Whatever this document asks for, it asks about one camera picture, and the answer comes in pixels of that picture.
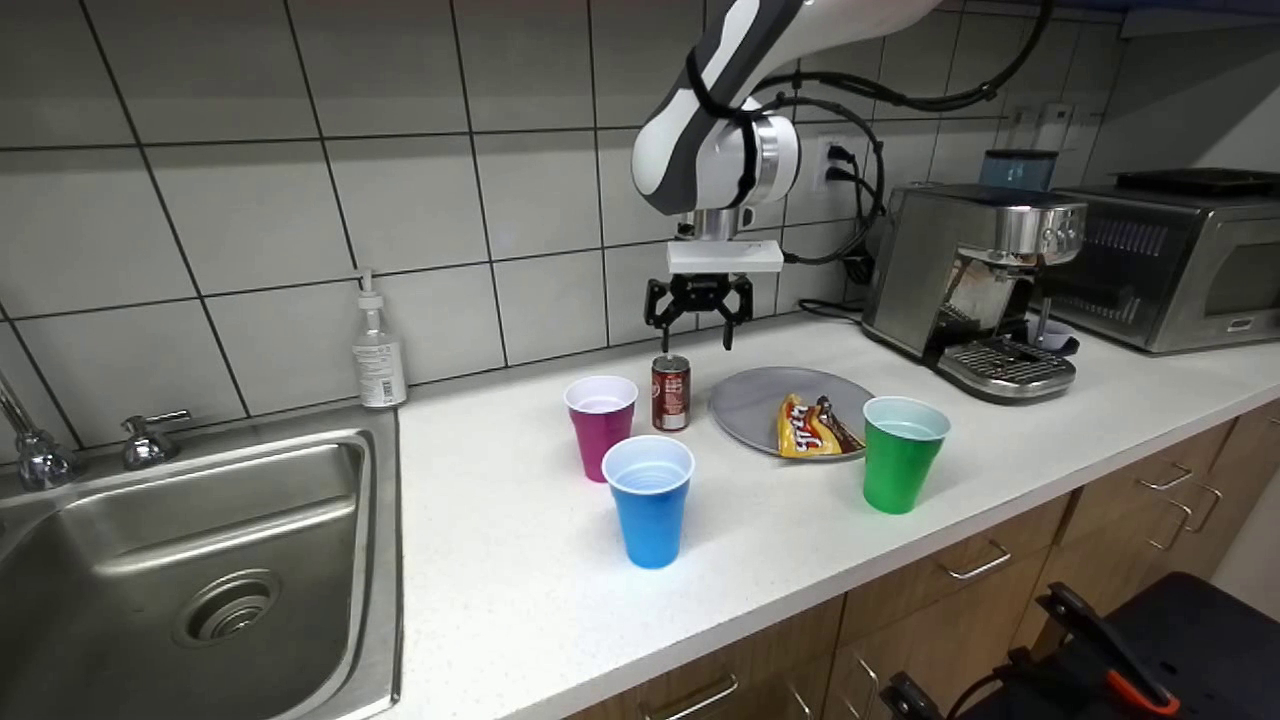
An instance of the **robotic arm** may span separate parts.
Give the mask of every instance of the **robotic arm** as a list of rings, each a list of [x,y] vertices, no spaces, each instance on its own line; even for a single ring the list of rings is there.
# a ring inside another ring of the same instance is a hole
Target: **robotic arm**
[[[636,135],[633,176],[664,210],[694,210],[687,236],[667,245],[674,284],[654,279],[645,319],[664,332],[681,313],[754,316],[746,272],[781,272],[777,238],[736,238],[740,210],[781,198],[795,185],[799,138],[789,117],[749,93],[789,61],[917,23],[939,0],[732,0],[687,51],[678,89]]]

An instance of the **cup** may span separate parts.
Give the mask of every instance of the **cup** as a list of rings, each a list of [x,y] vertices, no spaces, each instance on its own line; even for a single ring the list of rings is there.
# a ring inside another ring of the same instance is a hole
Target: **cup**
[[[625,376],[585,376],[567,382],[567,414],[590,479],[600,484],[605,450],[633,435],[636,394],[641,388]]]
[[[951,420],[911,394],[866,403],[866,501],[881,511],[911,511]]]
[[[667,568],[681,554],[694,448],[674,435],[630,435],[605,450],[630,560]]]

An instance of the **microwave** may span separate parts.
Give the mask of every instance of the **microwave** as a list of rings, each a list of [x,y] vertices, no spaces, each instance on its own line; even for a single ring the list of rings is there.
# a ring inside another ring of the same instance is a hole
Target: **microwave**
[[[1045,272],[1059,319],[1142,351],[1280,336],[1280,197],[1070,192],[1084,246]]]

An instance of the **green plastic cup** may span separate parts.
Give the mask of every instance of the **green plastic cup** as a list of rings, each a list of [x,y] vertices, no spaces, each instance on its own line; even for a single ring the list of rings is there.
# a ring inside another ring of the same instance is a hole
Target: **green plastic cup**
[[[911,511],[951,420],[911,394],[866,403],[866,501],[881,511]]]

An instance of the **red plastic cup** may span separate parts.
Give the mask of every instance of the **red plastic cup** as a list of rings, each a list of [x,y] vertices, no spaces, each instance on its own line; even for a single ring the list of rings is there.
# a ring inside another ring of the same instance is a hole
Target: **red plastic cup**
[[[641,388],[625,376],[585,376],[567,388],[567,414],[590,479],[605,484],[605,450],[633,435],[636,394]]]

